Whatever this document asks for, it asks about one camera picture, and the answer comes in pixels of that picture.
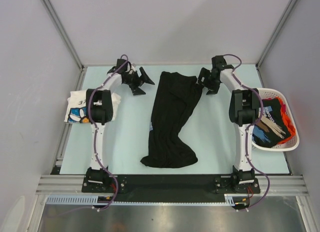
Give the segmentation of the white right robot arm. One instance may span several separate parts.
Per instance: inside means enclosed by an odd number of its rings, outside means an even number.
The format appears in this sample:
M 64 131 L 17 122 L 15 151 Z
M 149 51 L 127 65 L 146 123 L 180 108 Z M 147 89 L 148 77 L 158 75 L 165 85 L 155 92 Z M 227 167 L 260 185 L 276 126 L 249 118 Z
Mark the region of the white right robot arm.
M 235 129 L 235 163 L 229 179 L 229 186 L 237 193 L 242 193 L 249 185 L 255 183 L 255 168 L 252 165 L 252 137 L 255 124 L 261 120 L 260 108 L 263 106 L 257 88 L 243 84 L 235 75 L 235 70 L 241 66 L 228 64 L 224 55 L 211 58 L 212 68 L 202 68 L 198 83 L 207 88 L 207 95 L 216 95 L 220 85 L 224 84 L 231 93 L 228 116 Z

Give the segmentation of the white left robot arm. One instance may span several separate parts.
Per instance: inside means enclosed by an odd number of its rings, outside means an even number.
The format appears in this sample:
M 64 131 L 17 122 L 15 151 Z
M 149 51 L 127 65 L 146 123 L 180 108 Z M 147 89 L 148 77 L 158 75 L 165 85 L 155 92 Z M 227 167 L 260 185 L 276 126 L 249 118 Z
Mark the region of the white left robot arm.
M 105 192 L 113 182 L 108 167 L 103 162 L 104 135 L 107 126 L 115 114 L 112 94 L 121 85 L 127 85 L 133 96 L 142 96 L 146 93 L 141 89 L 143 84 L 155 85 L 141 66 L 136 70 L 123 54 L 117 59 L 116 65 L 108 72 L 104 82 L 94 89 L 87 89 L 86 115 L 92 129 L 92 156 L 90 166 L 83 180 L 83 190 L 95 187 L 100 192 Z

